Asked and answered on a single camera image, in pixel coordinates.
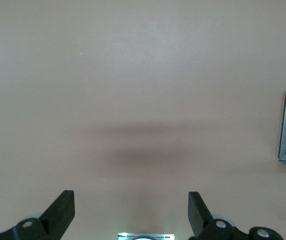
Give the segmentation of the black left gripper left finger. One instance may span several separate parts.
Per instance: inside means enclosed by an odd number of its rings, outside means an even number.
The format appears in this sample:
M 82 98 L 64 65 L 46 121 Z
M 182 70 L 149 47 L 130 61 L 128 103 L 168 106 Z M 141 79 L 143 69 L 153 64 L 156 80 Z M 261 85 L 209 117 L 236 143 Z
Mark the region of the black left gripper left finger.
M 0 240 L 60 240 L 75 217 L 73 190 L 63 191 L 40 215 L 0 232 Z

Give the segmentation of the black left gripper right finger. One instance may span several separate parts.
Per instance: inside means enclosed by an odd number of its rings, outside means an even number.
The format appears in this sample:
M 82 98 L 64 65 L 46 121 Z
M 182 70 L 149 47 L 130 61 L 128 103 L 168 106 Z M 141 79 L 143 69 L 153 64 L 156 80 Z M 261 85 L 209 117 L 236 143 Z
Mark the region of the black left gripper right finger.
M 191 240 L 281 240 L 276 231 L 261 226 L 249 233 L 240 231 L 228 221 L 214 218 L 198 192 L 188 193 L 188 220 L 193 236 Z

